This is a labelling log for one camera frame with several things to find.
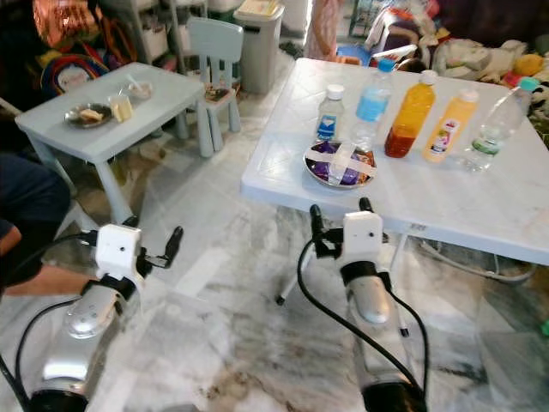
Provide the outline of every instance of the marble floor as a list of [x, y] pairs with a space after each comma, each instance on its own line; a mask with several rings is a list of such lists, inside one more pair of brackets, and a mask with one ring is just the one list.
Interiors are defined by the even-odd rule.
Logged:
[[[225, 132], [226, 146], [214, 157], [201, 158], [195, 138], [179, 141], [165, 135], [118, 159], [128, 171], [124, 192], [141, 217], [143, 245], [160, 253], [174, 227], [183, 226], [185, 235], [173, 266], [148, 278], [141, 310], [111, 346], [88, 410], [364, 410], [350, 333], [297, 289], [283, 307], [275, 304], [310, 235], [307, 215], [239, 195], [240, 176], [292, 65], [280, 53], [273, 90], [266, 96], [242, 96], [242, 131]], [[98, 222], [108, 221], [94, 174], [68, 163], [81, 204]], [[397, 240], [391, 236], [383, 247], [386, 264]], [[450, 245], [443, 251], [473, 266], [492, 264], [491, 256], [477, 251]], [[47, 258], [93, 272], [89, 251], [78, 245], [59, 247]], [[517, 270], [506, 259], [501, 264]], [[547, 268], [508, 286], [440, 263], [422, 252], [420, 239], [412, 239], [393, 277], [397, 293], [419, 312], [431, 339], [431, 411], [547, 411], [549, 339], [540, 333], [549, 318]], [[345, 312], [344, 288], [333, 262], [313, 262], [306, 278], [325, 304]], [[9, 365], [27, 321], [64, 299], [2, 300], [0, 349]], [[37, 383], [62, 312], [44, 318], [30, 336], [22, 363], [28, 391]], [[411, 337], [406, 348], [418, 365], [419, 331], [407, 321]], [[0, 410], [19, 410], [1, 379]]]

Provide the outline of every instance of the white bottle cap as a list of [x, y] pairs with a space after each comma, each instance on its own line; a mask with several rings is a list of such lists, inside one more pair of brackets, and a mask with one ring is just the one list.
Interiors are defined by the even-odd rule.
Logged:
[[329, 84], [326, 89], [326, 95], [330, 100], [343, 99], [343, 92], [345, 92], [345, 88], [340, 84]]
[[423, 70], [419, 81], [424, 84], [435, 84], [438, 74], [435, 70]]
[[471, 88], [460, 90], [460, 99], [468, 103], [475, 103], [479, 99], [479, 92]]

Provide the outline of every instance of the blue label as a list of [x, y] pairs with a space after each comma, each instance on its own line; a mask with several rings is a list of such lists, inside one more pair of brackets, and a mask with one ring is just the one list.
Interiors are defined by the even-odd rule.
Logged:
[[317, 138], [319, 140], [332, 140], [335, 137], [337, 117], [324, 114], [318, 123]]
[[388, 103], [389, 99], [368, 99], [362, 96], [357, 107], [357, 118], [366, 122], [377, 122], [385, 112]]

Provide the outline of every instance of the black cable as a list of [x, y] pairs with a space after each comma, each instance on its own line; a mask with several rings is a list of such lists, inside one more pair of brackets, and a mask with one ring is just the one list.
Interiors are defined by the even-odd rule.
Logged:
[[419, 314], [412, 309], [412, 307], [406, 303], [404, 300], [401, 300], [398, 296], [396, 296], [392, 290], [387, 290], [391, 298], [393, 298], [396, 303], [398, 303], [400, 306], [402, 306], [404, 309], [406, 309], [415, 319], [415, 321], [418, 323], [419, 329], [421, 330], [421, 336], [423, 337], [423, 392], [427, 393], [427, 380], [428, 380], [428, 374], [429, 374], [429, 339], [427, 337], [427, 329], [425, 325], [423, 324], [423, 321], [419, 317]]
[[28, 334], [30, 333], [31, 329], [39, 321], [39, 319], [42, 318], [44, 315], [46, 315], [48, 312], [58, 309], [59, 307], [68, 306], [79, 299], [80, 298], [66, 300], [65, 302], [56, 303], [55, 305], [50, 305], [42, 309], [40, 312], [34, 315], [34, 317], [31, 319], [31, 321], [28, 323], [27, 327], [23, 331], [23, 335], [19, 340], [19, 344], [17, 345], [17, 353], [15, 355], [15, 380], [17, 380], [17, 382], [21, 385], [21, 388], [23, 388], [23, 390], [25, 390], [25, 388], [23, 386], [23, 380], [21, 378], [21, 357], [23, 354], [23, 349], [25, 348], [25, 342], [27, 341]]
[[301, 265], [303, 264], [303, 260], [305, 259], [305, 254], [308, 252], [309, 248], [314, 245], [316, 239], [311, 239], [307, 242], [305, 247], [303, 248], [303, 251], [301, 251], [301, 255], [299, 255], [299, 261], [298, 261], [298, 285], [301, 288], [301, 291], [305, 295], [305, 297], [309, 300], [310, 303], [312, 303], [314, 306], [316, 306], [320, 311], [324, 312], [328, 316], [330, 316], [333, 320], [341, 324], [342, 326], [349, 329], [354, 335], [368, 343], [370, 346], [372, 346], [377, 352], [379, 352], [381, 355], [383, 355], [389, 362], [391, 362], [395, 367], [408, 379], [410, 384], [416, 388], [416, 390], [421, 394], [421, 396], [425, 399], [425, 393], [419, 386], [417, 380], [412, 375], [410, 371], [407, 370], [407, 368], [402, 365], [398, 359], [396, 359], [387, 349], [382, 347], [379, 343], [374, 341], [371, 337], [366, 335], [362, 330], [360, 330], [357, 326], [352, 324], [351, 322], [347, 321], [346, 319], [342, 318], [340, 315], [338, 315], [335, 312], [332, 312], [330, 309], [328, 309], [325, 305], [320, 303], [310, 292], [309, 289], [307, 289], [305, 283], [303, 282], [303, 276], [301, 273]]
[[[33, 259], [35, 259], [37, 256], [39, 256], [41, 253], [44, 253], [44, 251], [48, 250], [49, 248], [58, 245], [60, 243], [63, 243], [67, 240], [71, 239], [81, 239], [82, 234], [70, 234], [68, 236], [63, 236], [62, 238], [58, 238], [53, 240], [47, 245], [44, 245], [40, 247], [37, 251], [34, 251], [30, 256], [28, 256], [25, 260], [23, 260], [21, 263], [19, 263], [13, 270], [11, 270], [8, 275], [6, 276], [6, 280], [4, 281], [3, 285], [0, 285], [0, 297], [3, 294], [3, 291], [5, 290], [4, 285], [9, 284], [10, 279], [18, 273], [20, 270], [25, 268]], [[6, 365], [6, 362], [4, 361], [3, 357], [0, 355], [0, 371], [2, 372], [2, 375], [6, 378], [6, 381], [8, 382], [8, 385], [11, 387], [12, 391], [15, 394], [15, 397], [17, 398], [17, 401], [21, 405], [21, 408], [23, 412], [29, 411], [29, 399], [27, 396], [27, 393], [25, 392], [25, 388], [23, 387], [23, 384], [21, 382], [21, 373], [19, 372], [19, 378], [15, 378], [11, 372], [8, 369], [8, 366]]]
[[6, 362], [3, 361], [3, 357], [1, 355], [0, 370], [2, 371], [2, 375], [8, 381], [8, 385], [11, 387], [11, 390], [15, 393], [15, 397], [21, 405], [21, 409], [23, 409], [23, 412], [29, 412], [29, 400], [27, 393], [25, 392], [25, 388], [23, 388], [23, 386], [19, 382], [17, 382], [17, 380], [15, 380], [14, 376], [9, 371]]
[[80, 233], [78, 233], [78, 234], [69, 234], [67, 236], [63, 236], [62, 238], [57, 238], [57, 239], [53, 240], [52, 242], [48, 243], [47, 245], [44, 245], [44, 246], [40, 247], [38, 250], [34, 251], [29, 256], [27, 256], [27, 258], [25, 260], [23, 260], [21, 263], [19, 263], [17, 266], [15, 266], [15, 268], [8, 273], [8, 275], [6, 276], [5, 284], [9, 284], [9, 280], [17, 272], [21, 271], [25, 266], [27, 266], [33, 259], [35, 259], [37, 256], [39, 256], [41, 253], [44, 253], [45, 251], [47, 251], [51, 247], [53, 247], [55, 245], [58, 245], [60, 243], [63, 243], [67, 240], [80, 239], [80, 238], [81, 238]]

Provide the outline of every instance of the bottle label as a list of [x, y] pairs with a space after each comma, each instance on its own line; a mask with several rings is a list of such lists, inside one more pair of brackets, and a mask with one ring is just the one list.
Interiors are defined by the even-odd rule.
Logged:
[[495, 156], [498, 154], [500, 147], [498, 142], [476, 138], [473, 140], [473, 147], [485, 155]]
[[453, 118], [449, 118], [443, 123], [430, 147], [432, 155], [441, 155], [448, 150], [449, 143], [459, 130], [460, 125], [461, 123]]
[[368, 99], [361, 96], [357, 107], [357, 118], [366, 122], [377, 122], [385, 113], [389, 99]]
[[332, 140], [335, 138], [335, 127], [337, 126], [337, 117], [330, 114], [323, 114], [318, 123], [317, 139]]

